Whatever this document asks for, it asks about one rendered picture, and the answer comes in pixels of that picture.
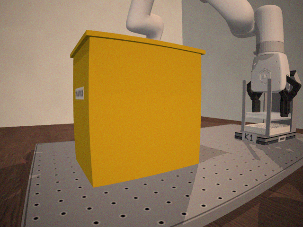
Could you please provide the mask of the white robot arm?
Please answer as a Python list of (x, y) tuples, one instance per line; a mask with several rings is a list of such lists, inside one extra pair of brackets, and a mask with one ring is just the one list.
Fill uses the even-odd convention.
[[(200, 0), (212, 5), (226, 20), (231, 33), (237, 38), (256, 36), (254, 55), (262, 52), (284, 51), (282, 10), (276, 5), (259, 7), (255, 13), (247, 0)], [(126, 28), (146, 38), (161, 40), (164, 23), (152, 14), (154, 0), (132, 0)]]

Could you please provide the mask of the yellow box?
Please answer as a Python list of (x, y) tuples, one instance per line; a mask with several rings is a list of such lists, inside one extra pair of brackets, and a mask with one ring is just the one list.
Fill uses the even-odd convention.
[(199, 164), (204, 54), (86, 30), (70, 58), (76, 160), (93, 187)]

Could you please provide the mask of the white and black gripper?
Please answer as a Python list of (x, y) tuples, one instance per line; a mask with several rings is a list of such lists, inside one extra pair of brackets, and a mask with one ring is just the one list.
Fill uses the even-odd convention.
[[(287, 56), (282, 52), (262, 52), (254, 57), (251, 81), (247, 84), (247, 92), (252, 100), (252, 112), (260, 112), (262, 92), (267, 93), (267, 79), (272, 79), (272, 92), (279, 93), (281, 101), (281, 117), (288, 117), (290, 101), (297, 95), (301, 84), (290, 78)], [(292, 91), (290, 85), (293, 86)]]

